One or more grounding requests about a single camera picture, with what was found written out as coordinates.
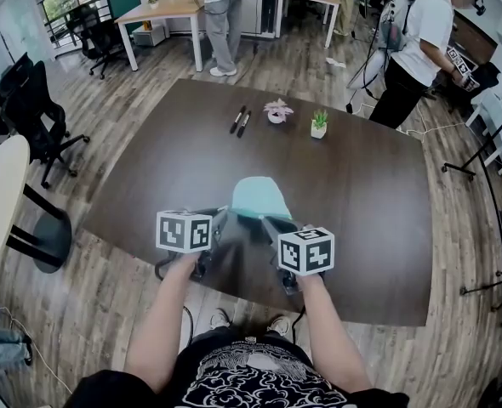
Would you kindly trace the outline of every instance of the light blue cloth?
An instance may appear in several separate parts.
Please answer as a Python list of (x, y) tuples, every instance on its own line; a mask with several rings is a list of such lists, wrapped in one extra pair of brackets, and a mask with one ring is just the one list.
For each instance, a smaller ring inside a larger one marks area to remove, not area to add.
[(231, 210), (248, 218), (274, 216), (291, 219), (282, 192), (270, 177), (247, 177), (240, 180), (232, 194)]

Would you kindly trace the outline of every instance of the green plant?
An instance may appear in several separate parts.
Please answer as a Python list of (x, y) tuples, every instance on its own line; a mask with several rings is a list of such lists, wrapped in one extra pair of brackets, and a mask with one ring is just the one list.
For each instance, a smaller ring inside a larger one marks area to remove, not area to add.
[(316, 110), (313, 112), (313, 119), (311, 120), (313, 127), (321, 130), (328, 123), (328, 113), (326, 110)]

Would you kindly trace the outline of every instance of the black pants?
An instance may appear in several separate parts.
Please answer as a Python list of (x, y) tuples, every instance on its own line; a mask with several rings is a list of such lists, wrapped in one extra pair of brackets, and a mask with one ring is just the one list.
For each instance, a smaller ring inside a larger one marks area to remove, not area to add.
[(410, 76), (394, 59), (391, 59), (385, 72), (385, 85), (387, 89), (374, 108), (370, 121), (397, 128), (408, 118), (427, 87)]

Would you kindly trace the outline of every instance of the potted plant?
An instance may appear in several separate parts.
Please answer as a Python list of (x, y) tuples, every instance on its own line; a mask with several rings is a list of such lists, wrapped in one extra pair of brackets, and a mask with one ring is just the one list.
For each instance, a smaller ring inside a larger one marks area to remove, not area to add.
[(313, 112), (311, 120), (311, 137), (321, 139), (327, 132), (328, 113), (326, 110), (316, 110)]
[(156, 9), (158, 8), (158, 0), (147, 0), (149, 3), (149, 6), (151, 6), (151, 9)]
[(294, 113), (293, 109), (288, 108), (282, 99), (267, 103), (265, 112), (268, 112), (268, 119), (274, 124), (287, 121), (287, 115)]

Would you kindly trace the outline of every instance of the black marker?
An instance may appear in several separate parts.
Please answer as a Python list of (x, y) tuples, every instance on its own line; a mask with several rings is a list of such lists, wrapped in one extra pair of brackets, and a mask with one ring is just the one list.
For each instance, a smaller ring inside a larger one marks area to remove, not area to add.
[(248, 112), (248, 114), (245, 116), (245, 119), (243, 120), (242, 126), (240, 129), (237, 131), (237, 137), (241, 138), (243, 135), (243, 132), (245, 131), (245, 126), (248, 125), (249, 117), (251, 116), (251, 110)]
[(233, 134), (236, 131), (237, 124), (240, 122), (240, 118), (244, 113), (245, 113), (245, 106), (243, 105), (242, 109), (240, 109), (240, 113), (237, 114), (236, 120), (232, 123), (231, 134)]

